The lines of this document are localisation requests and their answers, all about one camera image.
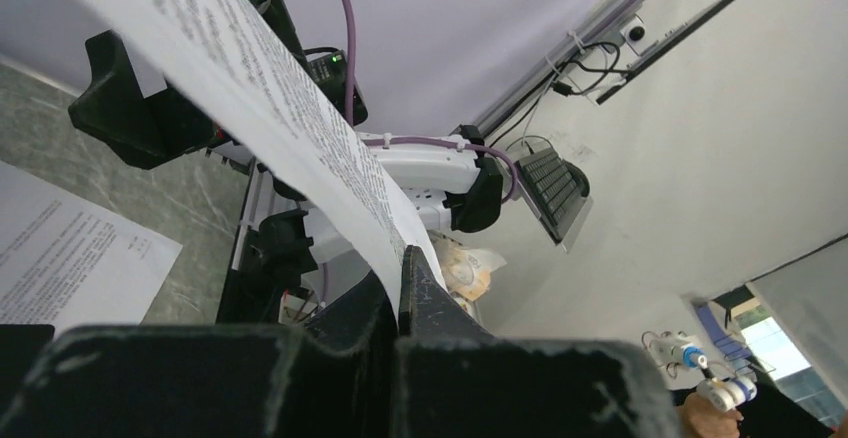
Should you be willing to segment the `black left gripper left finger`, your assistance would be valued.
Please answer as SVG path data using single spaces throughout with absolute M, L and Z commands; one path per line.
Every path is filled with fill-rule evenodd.
M 5 437 L 383 437 L 389 299 L 374 275 L 302 324 L 86 326 L 35 359 Z

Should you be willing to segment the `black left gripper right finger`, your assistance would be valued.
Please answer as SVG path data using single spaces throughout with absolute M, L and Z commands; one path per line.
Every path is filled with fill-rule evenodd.
M 437 284 L 414 246 L 394 345 L 397 437 L 663 437 L 666 388 L 615 340 L 498 338 Z

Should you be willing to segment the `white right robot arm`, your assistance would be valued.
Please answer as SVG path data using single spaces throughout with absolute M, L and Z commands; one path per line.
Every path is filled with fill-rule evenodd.
M 351 68 L 337 48 L 301 45 L 284 0 L 248 0 L 330 103 L 355 124 L 368 116 Z M 105 143 L 129 166 L 151 170 L 206 150 L 221 155 L 272 192 L 248 220 L 234 266 L 256 278 L 295 277 L 350 250 L 349 243 L 300 192 L 274 177 L 253 154 L 174 86 L 144 95 L 121 38 L 107 30 L 87 39 L 87 89 L 68 109 L 73 125 Z M 478 232 L 491 226 L 516 182 L 477 128 L 443 138 L 364 135 L 376 160 L 404 190 L 426 229 Z

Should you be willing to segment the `printed white paper sheet top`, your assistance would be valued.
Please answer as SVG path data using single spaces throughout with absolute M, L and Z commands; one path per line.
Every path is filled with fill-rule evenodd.
M 415 206 L 248 0 L 80 1 L 319 208 L 392 304 L 408 245 L 443 282 Z

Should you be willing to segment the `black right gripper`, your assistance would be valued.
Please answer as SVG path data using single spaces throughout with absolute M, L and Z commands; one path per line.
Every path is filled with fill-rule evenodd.
M 271 138 L 310 143 L 317 154 L 357 149 L 351 57 L 331 50 L 309 60 L 284 0 L 202 0 L 212 64 L 245 118 Z M 145 97 L 120 37 L 111 30 L 85 41 L 91 81 L 68 107 L 73 126 L 106 144 L 125 164 L 150 170 L 219 144 L 219 126 L 171 84 Z

